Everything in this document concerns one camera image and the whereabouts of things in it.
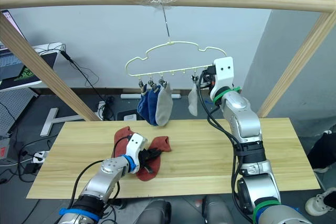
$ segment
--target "monitor screen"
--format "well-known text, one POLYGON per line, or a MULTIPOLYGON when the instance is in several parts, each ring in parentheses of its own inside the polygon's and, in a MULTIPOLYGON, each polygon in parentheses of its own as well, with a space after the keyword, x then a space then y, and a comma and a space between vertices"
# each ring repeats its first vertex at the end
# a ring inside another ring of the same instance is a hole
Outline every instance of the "monitor screen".
MULTIPOLYGON (((22 37, 25 38, 25 36, 23 36, 23 34, 21 33, 19 27, 17 26, 17 24, 15 23, 15 21, 13 20, 13 17, 11 16, 11 14, 9 13, 8 10, 2 10, 1 11, 5 17, 8 19, 8 21, 15 27, 15 29, 21 34, 22 37)), ((7 50, 6 46, 0 41, 0 52, 7 50)))

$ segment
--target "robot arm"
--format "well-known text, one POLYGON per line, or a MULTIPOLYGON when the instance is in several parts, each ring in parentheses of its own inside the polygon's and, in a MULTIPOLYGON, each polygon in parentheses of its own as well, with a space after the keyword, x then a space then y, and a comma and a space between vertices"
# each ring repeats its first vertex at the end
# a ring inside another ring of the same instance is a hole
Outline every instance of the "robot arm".
POLYGON ((89 180, 78 200, 70 209, 62 209, 59 224, 95 224, 115 184, 127 173, 136 173, 140 168, 139 152, 147 139, 134 133, 127 145, 125 155, 104 160, 98 172, 89 180))
POLYGON ((254 221, 260 224, 310 223, 293 208, 281 205, 271 164, 266 159, 259 118, 249 101, 233 89, 233 70, 232 57, 225 57, 216 59, 204 73, 205 81, 211 80, 211 100, 220 106, 239 142, 234 148, 241 163, 242 177, 237 182, 240 208, 246 214, 253 213, 254 221))

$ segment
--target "wooden frame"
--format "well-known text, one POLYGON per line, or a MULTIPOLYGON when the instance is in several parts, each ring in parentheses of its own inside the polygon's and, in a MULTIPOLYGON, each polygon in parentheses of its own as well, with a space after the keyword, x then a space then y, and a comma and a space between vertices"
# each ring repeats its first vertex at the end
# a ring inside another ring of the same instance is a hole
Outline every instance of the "wooden frame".
MULTIPOLYGON (((0 9, 66 5, 143 5, 144 0, 0 0, 0 9)), ((303 10, 322 12, 320 18, 262 104, 258 115, 266 117, 313 56, 336 23, 336 0, 171 0, 165 5, 303 10)), ((18 31, 0 15, 0 40, 38 78, 86 121, 98 117, 35 53, 18 31)))

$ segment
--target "blue sock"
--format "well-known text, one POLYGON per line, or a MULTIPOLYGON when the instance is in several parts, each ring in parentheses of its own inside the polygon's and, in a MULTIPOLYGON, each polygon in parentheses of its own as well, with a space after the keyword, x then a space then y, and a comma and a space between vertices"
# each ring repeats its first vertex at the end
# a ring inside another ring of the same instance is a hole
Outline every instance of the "blue sock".
POLYGON ((156 105, 158 103, 158 95, 160 93, 160 85, 156 86, 156 90, 151 89, 148 94, 148 111, 149 111, 149 120, 150 123, 154 126, 157 126, 156 120, 155 120, 155 114, 156 114, 156 105))
POLYGON ((149 120, 149 111, 148 111, 148 92, 147 84, 143 86, 143 93, 141 93, 141 99, 138 104, 137 112, 144 118, 148 123, 151 123, 149 120))

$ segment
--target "wooden table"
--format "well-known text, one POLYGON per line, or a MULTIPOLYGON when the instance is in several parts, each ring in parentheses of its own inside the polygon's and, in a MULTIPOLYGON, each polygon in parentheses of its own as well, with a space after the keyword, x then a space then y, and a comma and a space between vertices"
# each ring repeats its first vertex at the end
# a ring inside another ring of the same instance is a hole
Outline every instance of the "wooden table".
MULTIPOLYGON (((218 121, 229 129, 225 120, 218 121)), ((289 119, 260 121, 279 189, 320 188, 289 119)), ((169 136, 172 152, 162 153, 154 179, 142 182, 133 174, 123 177, 120 198, 231 192, 232 146, 206 120, 171 120, 165 127, 153 127, 145 121, 66 122, 27 198, 70 198, 78 174, 88 164, 111 156, 114 133, 124 126, 148 138, 149 143, 156 136, 169 136)), ((99 166, 82 176, 77 195, 99 166)))

